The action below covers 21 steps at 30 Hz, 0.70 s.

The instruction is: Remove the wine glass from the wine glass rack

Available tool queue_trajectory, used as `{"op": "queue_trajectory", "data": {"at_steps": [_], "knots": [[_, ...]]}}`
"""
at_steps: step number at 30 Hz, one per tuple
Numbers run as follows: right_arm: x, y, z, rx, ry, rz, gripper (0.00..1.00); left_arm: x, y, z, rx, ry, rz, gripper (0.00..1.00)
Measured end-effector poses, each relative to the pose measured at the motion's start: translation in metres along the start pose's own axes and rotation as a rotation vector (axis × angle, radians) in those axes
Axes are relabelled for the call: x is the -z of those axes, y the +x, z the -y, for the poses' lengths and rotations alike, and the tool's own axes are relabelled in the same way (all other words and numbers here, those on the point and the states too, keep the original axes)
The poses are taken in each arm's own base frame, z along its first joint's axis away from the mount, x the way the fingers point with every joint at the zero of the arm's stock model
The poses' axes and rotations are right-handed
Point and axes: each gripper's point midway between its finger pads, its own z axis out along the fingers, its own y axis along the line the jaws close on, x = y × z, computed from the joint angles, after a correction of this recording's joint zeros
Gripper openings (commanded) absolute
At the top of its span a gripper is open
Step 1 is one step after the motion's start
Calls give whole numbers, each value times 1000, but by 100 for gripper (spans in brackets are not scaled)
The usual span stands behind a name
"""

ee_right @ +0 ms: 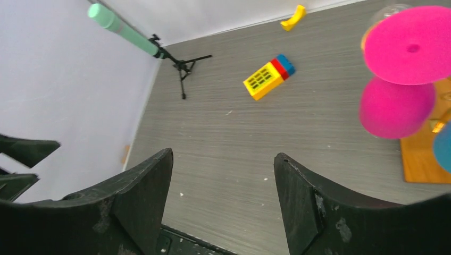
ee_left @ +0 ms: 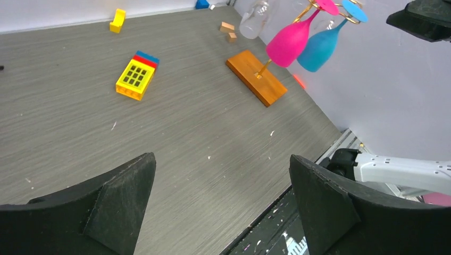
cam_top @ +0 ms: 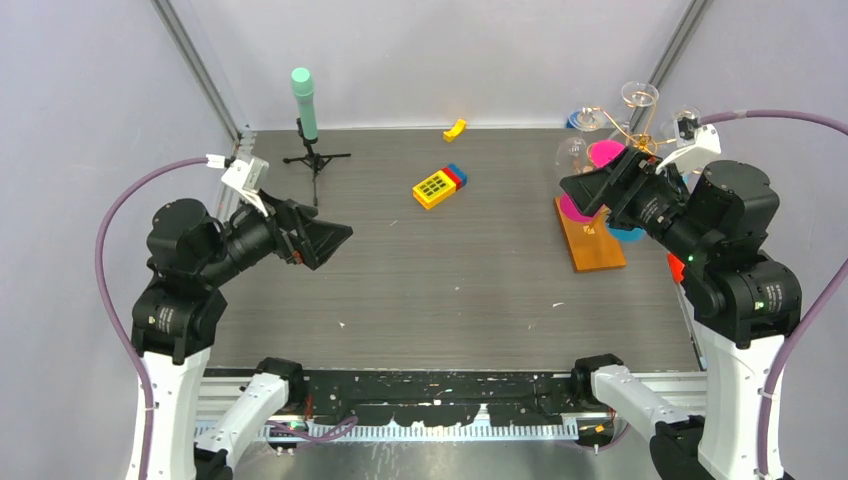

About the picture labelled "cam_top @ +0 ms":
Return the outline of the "blue plastic wine glass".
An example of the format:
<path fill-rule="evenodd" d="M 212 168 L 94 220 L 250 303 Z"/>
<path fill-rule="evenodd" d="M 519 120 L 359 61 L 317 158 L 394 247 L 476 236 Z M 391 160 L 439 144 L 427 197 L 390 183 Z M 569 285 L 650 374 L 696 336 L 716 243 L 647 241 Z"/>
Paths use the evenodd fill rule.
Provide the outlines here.
<path fill-rule="evenodd" d="M 613 228 L 611 226 L 607 227 L 609 234 L 623 243 L 633 243 L 640 241 L 646 234 L 646 232 L 641 228 L 633 228 L 631 230 Z"/>

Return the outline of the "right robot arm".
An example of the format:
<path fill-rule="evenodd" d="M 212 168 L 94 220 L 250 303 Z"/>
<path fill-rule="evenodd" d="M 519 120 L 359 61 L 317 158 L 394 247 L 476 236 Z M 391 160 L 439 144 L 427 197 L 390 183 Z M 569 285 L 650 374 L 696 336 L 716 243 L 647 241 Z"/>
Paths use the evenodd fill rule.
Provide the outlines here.
<path fill-rule="evenodd" d="M 584 410 L 613 409 L 649 445 L 663 479 L 781 479 L 757 462 L 768 436 L 760 403 L 775 359 L 800 322 L 797 276 L 762 248 L 780 200 L 760 169 L 714 160 L 688 188 L 670 163 L 627 147 L 560 187 L 583 215 L 638 228 L 682 262 L 681 287 L 706 361 L 706 411 L 671 405 L 612 354 L 578 359 L 571 397 Z"/>

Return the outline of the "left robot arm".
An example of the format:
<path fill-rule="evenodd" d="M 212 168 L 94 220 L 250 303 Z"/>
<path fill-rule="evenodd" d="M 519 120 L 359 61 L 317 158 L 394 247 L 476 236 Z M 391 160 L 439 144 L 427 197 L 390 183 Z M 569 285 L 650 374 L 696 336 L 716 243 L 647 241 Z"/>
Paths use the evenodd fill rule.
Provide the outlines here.
<path fill-rule="evenodd" d="M 147 239 L 152 277 L 132 310 L 131 346 L 142 372 L 131 479 L 229 479 L 276 412 L 293 414 L 308 396 L 299 363 L 269 357 L 207 434 L 194 431 L 199 393 L 227 303 L 222 287 L 276 255 L 323 266 L 353 233 L 314 207 L 261 194 L 228 221 L 195 199 L 161 207 Z"/>

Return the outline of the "pink plastic wine glass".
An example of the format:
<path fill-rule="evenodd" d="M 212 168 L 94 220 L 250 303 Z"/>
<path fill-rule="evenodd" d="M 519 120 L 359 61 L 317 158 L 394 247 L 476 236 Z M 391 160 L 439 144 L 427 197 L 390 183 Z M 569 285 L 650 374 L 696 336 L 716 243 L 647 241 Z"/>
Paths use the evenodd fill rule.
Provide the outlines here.
<path fill-rule="evenodd" d="M 604 167 L 625 149 L 625 145 L 616 140 L 601 140 L 588 147 L 588 166 Z M 563 194 L 558 202 L 560 212 L 569 220 L 588 224 L 599 214 L 586 216 L 580 213 L 568 194 Z"/>

